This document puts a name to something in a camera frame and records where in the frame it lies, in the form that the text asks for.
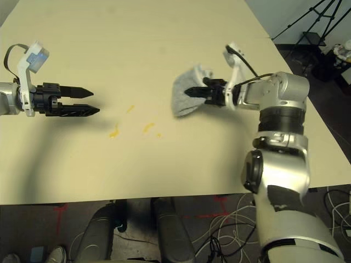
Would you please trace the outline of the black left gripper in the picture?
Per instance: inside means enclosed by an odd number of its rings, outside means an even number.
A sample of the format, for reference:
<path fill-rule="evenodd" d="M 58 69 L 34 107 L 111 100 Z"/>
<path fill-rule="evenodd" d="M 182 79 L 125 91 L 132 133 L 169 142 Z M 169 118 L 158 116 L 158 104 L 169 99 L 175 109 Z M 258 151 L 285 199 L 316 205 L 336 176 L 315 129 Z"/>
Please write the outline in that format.
<path fill-rule="evenodd" d="M 61 97 L 82 99 L 94 95 L 93 92 L 82 87 L 43 83 L 30 94 L 33 110 L 46 116 L 88 117 L 100 111 L 99 108 L 87 104 L 62 105 L 58 102 Z"/>

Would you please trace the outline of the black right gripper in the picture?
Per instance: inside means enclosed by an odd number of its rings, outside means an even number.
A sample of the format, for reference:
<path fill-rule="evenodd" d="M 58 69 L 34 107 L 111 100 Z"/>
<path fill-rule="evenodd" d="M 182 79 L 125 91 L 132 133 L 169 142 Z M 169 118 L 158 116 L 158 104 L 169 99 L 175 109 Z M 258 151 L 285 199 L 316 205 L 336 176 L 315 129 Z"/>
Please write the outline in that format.
<path fill-rule="evenodd" d="M 205 104 L 214 105 L 218 107 L 225 106 L 225 86 L 227 82 L 223 79 L 203 78 L 203 83 L 207 87 L 191 87 L 184 91 L 184 93 L 191 98 L 207 98 Z"/>

